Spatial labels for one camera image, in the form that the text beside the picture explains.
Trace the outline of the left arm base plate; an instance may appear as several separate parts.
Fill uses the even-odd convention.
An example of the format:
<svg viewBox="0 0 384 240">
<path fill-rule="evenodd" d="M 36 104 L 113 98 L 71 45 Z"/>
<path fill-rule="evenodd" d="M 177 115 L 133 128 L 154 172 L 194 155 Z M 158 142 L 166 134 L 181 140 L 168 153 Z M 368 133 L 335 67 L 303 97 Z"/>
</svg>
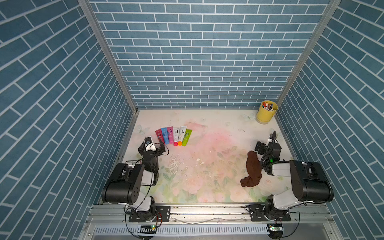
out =
<svg viewBox="0 0 384 240">
<path fill-rule="evenodd" d="M 152 206 L 148 211 L 132 212 L 129 215 L 129 223 L 144 223 L 144 222 L 169 222 L 171 214 L 170 206 Z"/>
</svg>

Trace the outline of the brown cloth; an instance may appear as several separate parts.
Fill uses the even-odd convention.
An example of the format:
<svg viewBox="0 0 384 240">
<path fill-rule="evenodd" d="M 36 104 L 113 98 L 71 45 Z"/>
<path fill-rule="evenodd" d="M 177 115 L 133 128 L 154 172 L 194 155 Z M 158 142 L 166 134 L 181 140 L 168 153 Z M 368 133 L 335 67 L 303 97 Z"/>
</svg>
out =
<svg viewBox="0 0 384 240">
<path fill-rule="evenodd" d="M 241 186 L 249 188 L 257 186 L 262 178 L 262 165 L 256 152 L 247 153 L 246 169 L 249 175 L 241 179 Z"/>
</svg>

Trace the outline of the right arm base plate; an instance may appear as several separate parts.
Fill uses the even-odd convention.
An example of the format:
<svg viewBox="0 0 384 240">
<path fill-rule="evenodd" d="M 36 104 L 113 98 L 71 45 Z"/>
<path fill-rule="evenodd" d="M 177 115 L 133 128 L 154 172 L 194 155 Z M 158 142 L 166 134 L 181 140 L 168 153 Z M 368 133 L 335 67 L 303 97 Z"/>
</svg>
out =
<svg viewBox="0 0 384 240">
<path fill-rule="evenodd" d="M 291 216 L 288 211 L 277 210 L 270 208 L 262 204 L 253 204 L 246 206 L 246 210 L 249 212 L 252 222 L 289 222 Z"/>
</svg>

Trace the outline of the green toothpaste tube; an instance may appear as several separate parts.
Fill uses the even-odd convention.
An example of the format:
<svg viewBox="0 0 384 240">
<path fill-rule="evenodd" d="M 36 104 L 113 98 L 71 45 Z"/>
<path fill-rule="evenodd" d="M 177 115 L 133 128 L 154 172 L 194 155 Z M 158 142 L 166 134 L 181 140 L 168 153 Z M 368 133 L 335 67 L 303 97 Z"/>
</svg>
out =
<svg viewBox="0 0 384 240">
<path fill-rule="evenodd" d="M 190 136 L 191 136 L 191 133 L 192 133 L 193 130 L 190 130 L 190 129 L 186 129 L 186 132 L 185 132 L 185 137 L 182 141 L 182 146 L 186 146 L 188 144 L 188 141 L 190 139 Z"/>
</svg>

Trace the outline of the white orange-cap toothpaste tube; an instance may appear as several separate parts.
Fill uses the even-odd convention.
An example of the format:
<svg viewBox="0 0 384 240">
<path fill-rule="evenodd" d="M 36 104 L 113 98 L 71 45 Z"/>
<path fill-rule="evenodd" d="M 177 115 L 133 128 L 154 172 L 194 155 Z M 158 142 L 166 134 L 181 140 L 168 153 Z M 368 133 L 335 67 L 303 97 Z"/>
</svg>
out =
<svg viewBox="0 0 384 240">
<path fill-rule="evenodd" d="M 181 126 L 179 130 L 178 145 L 181 146 L 186 134 L 187 126 Z"/>
</svg>

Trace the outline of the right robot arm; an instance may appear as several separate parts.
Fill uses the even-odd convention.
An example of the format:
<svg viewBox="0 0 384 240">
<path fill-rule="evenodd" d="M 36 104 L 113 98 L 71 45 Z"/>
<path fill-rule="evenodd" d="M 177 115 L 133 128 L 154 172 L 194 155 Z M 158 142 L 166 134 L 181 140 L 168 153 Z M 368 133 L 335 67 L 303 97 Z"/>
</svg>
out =
<svg viewBox="0 0 384 240">
<path fill-rule="evenodd" d="M 255 150 L 262 155 L 261 166 L 267 175 L 291 180 L 291 188 L 267 198 L 265 215 L 286 213 L 296 206 L 333 200 L 333 188 L 319 163 L 281 160 L 282 148 L 275 139 L 269 139 L 267 144 L 258 141 Z"/>
</svg>

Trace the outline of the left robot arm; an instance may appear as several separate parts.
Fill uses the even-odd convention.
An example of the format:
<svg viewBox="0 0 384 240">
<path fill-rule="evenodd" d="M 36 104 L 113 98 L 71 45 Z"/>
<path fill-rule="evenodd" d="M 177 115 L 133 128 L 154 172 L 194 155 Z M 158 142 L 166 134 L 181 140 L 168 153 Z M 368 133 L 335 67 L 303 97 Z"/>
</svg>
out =
<svg viewBox="0 0 384 240">
<path fill-rule="evenodd" d="M 166 152 L 163 141 L 153 143 L 146 137 L 138 148 L 142 156 L 134 165 L 117 164 L 103 190 L 102 201 L 109 204 L 123 204 L 138 214 L 156 212 L 155 200 L 148 193 L 141 192 L 142 186 L 154 187 L 159 179 L 159 156 Z"/>
</svg>

